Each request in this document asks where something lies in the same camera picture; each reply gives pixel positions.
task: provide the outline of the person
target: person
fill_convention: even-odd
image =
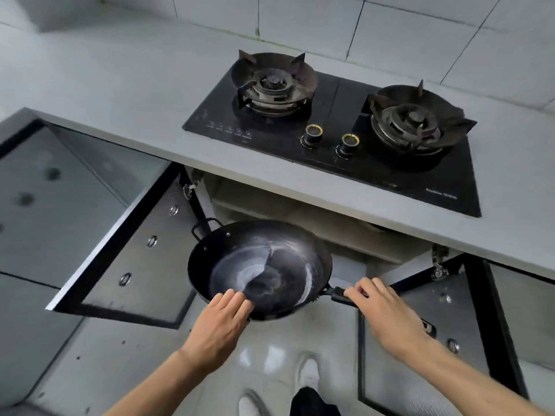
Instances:
[[[380,279],[363,278],[345,290],[372,334],[397,360],[437,388],[465,416],[547,415],[513,391],[465,364],[428,336],[418,315]],[[242,292],[217,294],[199,315],[185,344],[121,399],[107,416],[169,416],[208,374],[231,355],[253,310]],[[307,354],[296,375],[290,416],[338,416],[318,394],[317,359]],[[253,391],[239,399],[239,416],[264,416]]]

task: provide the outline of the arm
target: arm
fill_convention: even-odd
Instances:
[[[170,416],[193,388],[231,355],[253,310],[242,292],[217,294],[185,344],[106,416]]]
[[[547,415],[429,337],[419,316],[380,279],[363,278],[345,296],[360,308],[383,348],[437,388],[463,415]]]

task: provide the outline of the white countertop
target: white countertop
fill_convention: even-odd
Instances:
[[[0,118],[29,107],[60,125],[555,279],[555,116],[426,85],[478,121],[469,139],[482,217],[468,217],[183,131],[238,49],[296,54],[106,6],[47,34],[0,25]],[[315,55],[306,61],[376,86],[418,83]]]

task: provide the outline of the dark spot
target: dark spot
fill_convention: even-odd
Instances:
[[[34,203],[34,196],[28,192],[20,192],[16,204],[21,207],[27,207]]]
[[[45,178],[47,181],[57,181],[62,176],[62,172],[58,168],[48,168],[45,172]]]

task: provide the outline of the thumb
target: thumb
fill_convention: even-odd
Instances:
[[[361,308],[364,305],[364,302],[368,300],[366,296],[358,292],[353,286],[346,288],[343,294],[352,300],[358,308]]]

